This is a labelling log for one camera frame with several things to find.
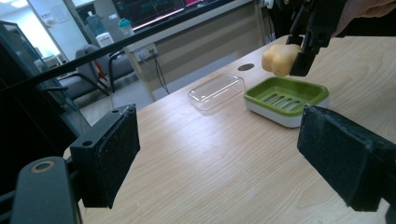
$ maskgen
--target green tray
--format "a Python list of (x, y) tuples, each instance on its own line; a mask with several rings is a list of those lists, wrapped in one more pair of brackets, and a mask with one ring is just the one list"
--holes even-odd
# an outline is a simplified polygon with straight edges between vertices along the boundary
[[(329, 91), (288, 77), (270, 77), (245, 91), (247, 108), (285, 126), (300, 126), (305, 104), (327, 107)], [(284, 118), (297, 118), (292, 123)]]

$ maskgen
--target plastic bottle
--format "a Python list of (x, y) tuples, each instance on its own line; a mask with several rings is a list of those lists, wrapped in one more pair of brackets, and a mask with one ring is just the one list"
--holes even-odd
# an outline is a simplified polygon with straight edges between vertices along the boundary
[(127, 19), (121, 19), (119, 22), (119, 27), (125, 37), (134, 35), (134, 30), (132, 29), (131, 22), (128, 21)]
[(95, 36), (99, 36), (102, 33), (106, 32), (105, 26), (102, 24), (100, 21), (100, 18), (98, 15), (92, 15), (92, 12), (88, 12), (89, 17), (87, 17), (87, 23), (88, 26), (90, 27), (90, 30), (93, 32)]

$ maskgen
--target ceiling light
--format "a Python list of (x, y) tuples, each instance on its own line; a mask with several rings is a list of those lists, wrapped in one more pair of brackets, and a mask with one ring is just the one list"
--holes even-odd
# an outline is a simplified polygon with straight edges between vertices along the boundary
[(27, 1), (26, 0), (18, 0), (18, 1), (11, 3), (11, 5), (14, 7), (26, 7)]

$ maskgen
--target gray chair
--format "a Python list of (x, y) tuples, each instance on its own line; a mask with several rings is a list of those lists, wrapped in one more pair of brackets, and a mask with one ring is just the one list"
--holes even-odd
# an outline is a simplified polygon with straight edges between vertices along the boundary
[[(86, 50), (79, 49), (76, 52), (76, 58), (86, 55)], [(99, 90), (105, 95), (109, 95), (106, 91), (106, 84), (103, 83), (98, 76), (98, 72), (93, 62), (85, 63), (76, 68), (75, 73), (71, 73), (65, 77), (59, 78), (62, 86), (66, 87), (67, 94), (74, 100), (91, 91)]]
[[(90, 44), (85, 47), (87, 53), (92, 53), (99, 50), (99, 47)], [(132, 74), (134, 69), (129, 62), (128, 56), (121, 50), (115, 53), (105, 55), (95, 60), (101, 68), (108, 74), (111, 90), (115, 92), (114, 81), (120, 77)]]

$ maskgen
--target floor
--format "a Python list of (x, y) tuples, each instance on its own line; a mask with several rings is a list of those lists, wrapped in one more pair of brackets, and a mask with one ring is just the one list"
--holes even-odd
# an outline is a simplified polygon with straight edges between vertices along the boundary
[[(168, 83), (168, 90), (171, 93), (173, 91), (177, 91), (178, 89), (192, 83), (193, 81), (218, 70), (228, 63), (233, 62), (235, 59), (236, 58), (232, 54), (225, 56), (224, 58), (221, 58), (205, 67), (202, 67), (201, 69), (191, 72), (190, 74), (187, 74), (186, 76), (174, 82)], [(116, 80), (115, 89), (116, 91), (114, 93), (109, 90), (109, 96), (106, 96), (99, 91), (93, 91), (77, 98), (74, 101), (75, 104), (80, 108), (82, 115), (91, 125), (93, 125), (108, 111), (114, 108), (123, 105), (136, 104), (136, 108), (139, 110), (153, 103), (145, 86), (140, 80), (138, 80), (135, 73)], [(153, 94), (157, 100), (167, 95), (166, 91), (163, 89), (158, 89), (154, 91)]]

